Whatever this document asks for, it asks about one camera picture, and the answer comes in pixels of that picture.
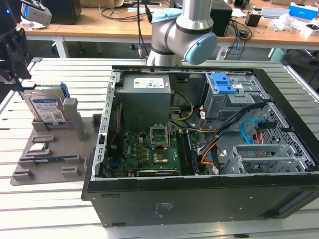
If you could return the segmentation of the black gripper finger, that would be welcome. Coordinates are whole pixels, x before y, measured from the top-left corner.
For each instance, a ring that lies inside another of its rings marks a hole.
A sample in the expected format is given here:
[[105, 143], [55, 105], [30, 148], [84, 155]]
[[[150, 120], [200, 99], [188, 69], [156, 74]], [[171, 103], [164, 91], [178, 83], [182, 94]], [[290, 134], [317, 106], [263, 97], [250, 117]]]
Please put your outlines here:
[[24, 60], [0, 61], [0, 94], [9, 91], [23, 92], [21, 79], [24, 78]]
[[22, 79], [30, 79], [31, 75], [29, 73], [29, 70], [27, 69], [27, 58], [29, 56], [28, 45], [27, 45], [25, 31], [23, 28], [20, 28], [20, 27], [16, 28], [15, 45], [16, 45], [16, 51], [17, 51], [16, 64], [15, 64], [17, 69], [17, 74]]

